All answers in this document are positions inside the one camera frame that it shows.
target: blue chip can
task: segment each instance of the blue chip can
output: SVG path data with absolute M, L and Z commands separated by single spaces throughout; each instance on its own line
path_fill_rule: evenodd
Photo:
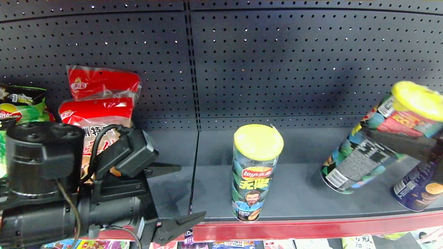
M 403 207 L 420 212 L 443 193 L 441 162 L 420 162 L 397 184 L 391 194 Z

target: yellow plastic lid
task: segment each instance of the yellow plastic lid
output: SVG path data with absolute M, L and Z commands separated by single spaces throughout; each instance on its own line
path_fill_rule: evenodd
M 392 94 L 405 108 L 430 120 L 443 122 L 443 96 L 411 81 L 400 81 L 392 87 Z
M 268 161 L 280 155 L 284 143 L 277 129 L 262 124 L 249 124 L 235 132 L 234 145 L 250 159 Z

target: black cable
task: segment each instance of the black cable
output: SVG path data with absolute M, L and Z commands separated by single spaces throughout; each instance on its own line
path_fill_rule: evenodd
M 62 193 L 63 197 L 71 206 L 71 210 L 74 212 L 74 215 L 75 215 L 76 229 L 75 229 L 74 241 L 71 244 L 71 248 L 74 249 L 74 246 L 77 243 L 78 238 L 80 237 L 80 229 L 82 229 L 82 223 L 80 221 L 80 214 L 78 213 L 77 207 L 75 206 L 75 204 L 72 202 L 71 198 L 66 193 L 66 190 L 63 187 L 62 183 L 60 182 L 60 179 L 56 179 L 55 182 L 57 183 L 57 187 L 60 190 L 60 192 Z
M 88 167 L 88 174 L 86 174 L 85 177 L 82 178 L 82 183 L 86 182 L 87 180 L 91 179 L 92 174 L 94 174 L 96 170 L 96 164 L 95 164 L 95 157 L 97 156 L 98 146 L 100 145 L 101 138 L 110 130 L 110 129 L 116 129 L 117 131 L 122 131 L 126 127 L 122 126 L 121 124 L 110 124 L 106 127 L 104 127 L 98 134 L 97 137 L 95 137 L 94 145 L 92 146 L 91 151 L 91 158 L 89 160 L 89 167 Z
M 134 232 L 132 232 L 131 230 L 129 230 L 129 229 L 127 229 L 127 228 L 124 228 L 124 227 L 122 227 L 122 226 L 107 226 L 107 227 L 105 227 L 105 229 L 123 230 L 123 231 L 126 231 L 126 232 L 130 233 L 130 234 L 134 237 L 134 240 L 136 241 L 136 244 L 137 244 L 138 249 L 142 249 L 140 239 L 139 239 L 139 238 L 137 237 L 137 235 L 136 235 Z

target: red snack bag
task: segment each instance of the red snack bag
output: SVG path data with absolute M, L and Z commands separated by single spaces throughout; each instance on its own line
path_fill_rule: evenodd
M 67 101 L 62 103 L 58 113 L 65 124 L 76 125 L 85 131 L 82 170 L 87 173 L 91 150 L 97 134 L 110 124 L 131 126 L 132 98 L 106 98 L 98 100 Z M 119 133 L 108 131 L 100 140 L 97 154 L 119 138 Z
M 138 74 L 100 67 L 66 66 L 69 89 L 75 101 L 109 96 L 132 97 L 140 94 Z
M 87 173 L 91 150 L 97 134 L 107 125 L 131 126 L 131 116 L 139 96 L 140 77 L 131 72 L 108 68 L 67 66 L 73 100 L 60 105 L 63 123 L 85 131 L 82 169 Z M 101 139 L 98 152 L 105 150 L 119 137 L 114 130 Z

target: red shelf edge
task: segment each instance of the red shelf edge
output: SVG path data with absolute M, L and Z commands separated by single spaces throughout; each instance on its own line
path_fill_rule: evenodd
M 255 223 L 202 222 L 194 227 L 194 241 L 338 238 L 396 233 L 441 225 L 443 225 L 443 210 L 368 218 Z

